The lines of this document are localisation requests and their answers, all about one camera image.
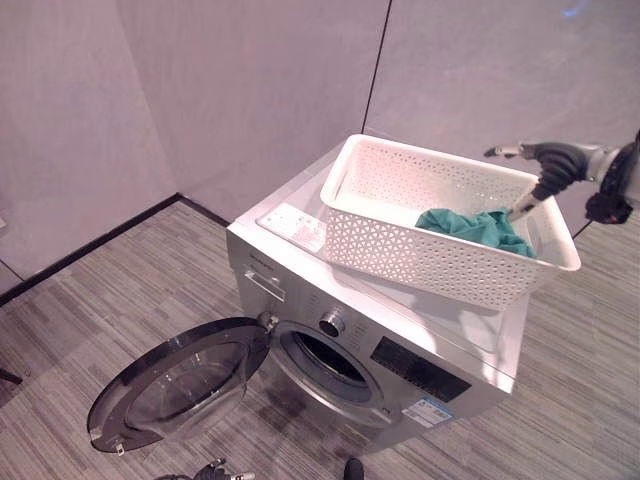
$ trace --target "front-load washing machine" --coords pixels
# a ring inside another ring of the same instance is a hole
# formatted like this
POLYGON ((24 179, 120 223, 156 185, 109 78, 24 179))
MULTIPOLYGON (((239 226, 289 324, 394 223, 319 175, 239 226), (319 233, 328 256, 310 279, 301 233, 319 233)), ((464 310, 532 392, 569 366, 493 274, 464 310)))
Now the front-load washing machine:
POLYGON ((210 428, 256 372, 269 401, 337 432, 345 454, 386 448, 510 394, 527 297, 492 311, 324 260, 319 192, 338 150, 229 226, 244 316, 192 328, 125 368, 89 413, 96 449, 123 453, 210 428))

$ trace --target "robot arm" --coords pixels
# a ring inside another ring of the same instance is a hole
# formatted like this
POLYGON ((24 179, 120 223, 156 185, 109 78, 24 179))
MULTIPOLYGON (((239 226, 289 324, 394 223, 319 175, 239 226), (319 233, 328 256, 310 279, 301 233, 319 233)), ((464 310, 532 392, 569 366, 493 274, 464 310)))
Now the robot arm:
POLYGON ((639 152, 640 131, 634 142, 623 147, 544 142, 499 145, 484 155, 520 156, 540 162, 538 183, 511 208, 511 221, 573 182, 588 180, 599 185, 600 191, 587 201, 587 218, 600 223, 624 223, 632 209, 640 208, 639 152))

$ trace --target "gray floor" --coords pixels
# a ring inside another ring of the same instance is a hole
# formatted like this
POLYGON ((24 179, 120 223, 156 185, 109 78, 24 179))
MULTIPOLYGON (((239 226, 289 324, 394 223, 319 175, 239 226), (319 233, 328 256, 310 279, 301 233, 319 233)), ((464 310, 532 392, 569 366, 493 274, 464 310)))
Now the gray floor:
MULTIPOLYGON (((367 479, 640 478, 640 222, 594 225, 583 268, 532 299, 512 398, 483 415, 362 458, 367 479)), ((123 457, 93 450, 86 415, 103 386, 166 338, 241 314, 224 231, 175 204, 0 310, 0 478, 152 479, 224 455, 260 479, 335 479, 333 459, 287 437, 249 396, 189 443, 123 457)), ((252 380, 250 387, 259 391, 252 380)))

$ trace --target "white laundry basket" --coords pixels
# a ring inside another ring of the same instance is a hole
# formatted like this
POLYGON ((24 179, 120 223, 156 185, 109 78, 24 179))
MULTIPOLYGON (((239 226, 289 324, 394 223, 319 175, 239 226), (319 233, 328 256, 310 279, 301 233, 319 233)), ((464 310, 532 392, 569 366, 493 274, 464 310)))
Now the white laundry basket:
POLYGON ((474 305, 504 310, 580 258, 553 197, 513 223, 537 258, 416 228, 421 213, 511 206, 535 175, 367 135, 347 139, 325 182, 331 262, 474 305))

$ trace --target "green cloth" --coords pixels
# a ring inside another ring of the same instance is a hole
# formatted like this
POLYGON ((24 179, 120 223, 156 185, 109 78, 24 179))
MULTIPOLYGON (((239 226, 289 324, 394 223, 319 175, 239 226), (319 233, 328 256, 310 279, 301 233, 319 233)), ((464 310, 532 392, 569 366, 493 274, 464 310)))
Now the green cloth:
POLYGON ((507 252, 536 257, 536 253, 527 242, 513 231, 507 220, 507 210, 504 208, 470 217, 458 215, 448 208, 432 208, 420 215, 416 227, 507 252))

